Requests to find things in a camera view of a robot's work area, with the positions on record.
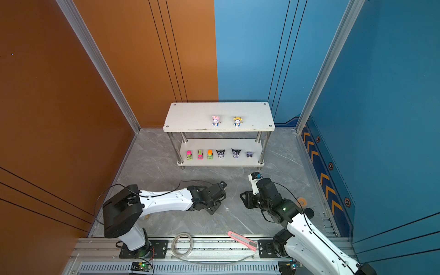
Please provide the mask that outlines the pink toy car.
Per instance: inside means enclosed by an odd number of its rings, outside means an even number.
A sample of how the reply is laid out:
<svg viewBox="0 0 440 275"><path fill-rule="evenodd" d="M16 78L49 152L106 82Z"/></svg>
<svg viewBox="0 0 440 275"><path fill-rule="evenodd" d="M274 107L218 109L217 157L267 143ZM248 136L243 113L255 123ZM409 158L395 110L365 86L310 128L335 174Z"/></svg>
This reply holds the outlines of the pink toy car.
<svg viewBox="0 0 440 275"><path fill-rule="evenodd" d="M198 160L203 160L204 159L204 151L203 150L198 150L197 158L198 158Z"/></svg>

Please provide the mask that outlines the orange green toy car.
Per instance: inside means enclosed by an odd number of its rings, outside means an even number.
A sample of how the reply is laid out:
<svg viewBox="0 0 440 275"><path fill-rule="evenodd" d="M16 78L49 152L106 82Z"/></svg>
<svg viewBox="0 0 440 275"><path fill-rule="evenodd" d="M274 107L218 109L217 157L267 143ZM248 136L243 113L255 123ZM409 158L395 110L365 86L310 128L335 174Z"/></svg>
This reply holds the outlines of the orange green toy car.
<svg viewBox="0 0 440 275"><path fill-rule="evenodd" d="M214 159L214 152L213 152L213 150L208 150L208 152L207 152L207 159L208 160L213 160Z"/></svg>

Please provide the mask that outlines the black purple figurine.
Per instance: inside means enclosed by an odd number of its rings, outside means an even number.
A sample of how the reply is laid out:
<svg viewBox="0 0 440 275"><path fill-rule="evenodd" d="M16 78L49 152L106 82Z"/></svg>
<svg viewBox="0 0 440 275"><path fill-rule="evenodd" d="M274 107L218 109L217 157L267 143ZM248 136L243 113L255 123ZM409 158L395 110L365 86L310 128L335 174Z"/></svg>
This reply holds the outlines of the black purple figurine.
<svg viewBox="0 0 440 275"><path fill-rule="evenodd" d="M223 159L225 157L225 150L217 150L216 152L220 159Z"/></svg>
<svg viewBox="0 0 440 275"><path fill-rule="evenodd" d="M241 150L238 150L238 149L231 149L231 152L232 152L232 156L233 156L233 158L239 158L240 153L241 153Z"/></svg>

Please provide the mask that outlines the pink green toy truck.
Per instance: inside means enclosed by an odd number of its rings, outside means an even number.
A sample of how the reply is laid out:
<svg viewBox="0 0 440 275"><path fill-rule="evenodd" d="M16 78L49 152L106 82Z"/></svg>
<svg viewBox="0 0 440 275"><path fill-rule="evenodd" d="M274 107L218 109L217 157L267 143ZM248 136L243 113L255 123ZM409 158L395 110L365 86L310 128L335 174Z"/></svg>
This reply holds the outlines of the pink green toy truck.
<svg viewBox="0 0 440 275"><path fill-rule="evenodd" d="M186 152L186 158L187 158L187 160L193 160L193 154L192 154L191 150L188 150Z"/></svg>

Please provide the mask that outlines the pink small figurine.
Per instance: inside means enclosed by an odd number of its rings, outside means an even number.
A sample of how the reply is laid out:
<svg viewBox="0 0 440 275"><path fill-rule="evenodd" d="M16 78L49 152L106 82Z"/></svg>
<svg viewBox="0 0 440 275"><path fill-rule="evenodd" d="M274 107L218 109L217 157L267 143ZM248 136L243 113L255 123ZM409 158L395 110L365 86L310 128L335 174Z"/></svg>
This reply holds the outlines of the pink small figurine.
<svg viewBox="0 0 440 275"><path fill-rule="evenodd" d="M213 120L212 120L212 125L214 127L218 127L221 123L220 121L220 117L219 116L212 116Z"/></svg>

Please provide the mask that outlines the yellow small figurine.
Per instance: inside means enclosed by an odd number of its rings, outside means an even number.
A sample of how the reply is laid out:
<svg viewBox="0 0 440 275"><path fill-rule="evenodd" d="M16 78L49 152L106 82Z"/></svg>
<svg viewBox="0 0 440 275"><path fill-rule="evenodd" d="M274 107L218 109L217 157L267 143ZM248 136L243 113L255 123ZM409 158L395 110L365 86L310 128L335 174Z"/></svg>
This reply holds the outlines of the yellow small figurine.
<svg viewBox="0 0 440 275"><path fill-rule="evenodd" d="M242 123L243 123L242 117L238 117L237 116L233 120L234 120L234 126L235 127L240 127L242 125Z"/></svg>

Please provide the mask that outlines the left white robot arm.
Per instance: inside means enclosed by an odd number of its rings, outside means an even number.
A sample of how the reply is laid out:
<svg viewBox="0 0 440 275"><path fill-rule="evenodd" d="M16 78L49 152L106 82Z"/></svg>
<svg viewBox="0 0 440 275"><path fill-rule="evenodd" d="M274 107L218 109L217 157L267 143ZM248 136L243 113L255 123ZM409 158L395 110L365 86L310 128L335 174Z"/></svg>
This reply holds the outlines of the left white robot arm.
<svg viewBox="0 0 440 275"><path fill-rule="evenodd" d="M121 191L103 204L105 238L117 238L122 245L121 259L153 257L159 252L150 242L145 228L138 220L154 213L206 210L214 214L226 198L227 184L221 181L210 186L189 186L172 191L145 191L136 184L124 186Z"/></svg>

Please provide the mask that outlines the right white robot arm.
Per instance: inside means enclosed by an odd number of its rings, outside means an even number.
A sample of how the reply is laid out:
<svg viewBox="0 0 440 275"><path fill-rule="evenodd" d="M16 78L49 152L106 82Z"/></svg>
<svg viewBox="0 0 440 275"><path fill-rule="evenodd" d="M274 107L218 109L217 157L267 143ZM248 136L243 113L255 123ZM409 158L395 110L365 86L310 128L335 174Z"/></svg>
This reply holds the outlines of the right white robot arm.
<svg viewBox="0 0 440 275"><path fill-rule="evenodd" d="M370 264L360 264L339 249L307 216L311 209L283 198L277 183L260 173L248 179L252 191L240 194L247 209L258 208L268 213L272 221L283 227L274 237L274 249L282 257L299 261L314 275L375 275Z"/></svg>

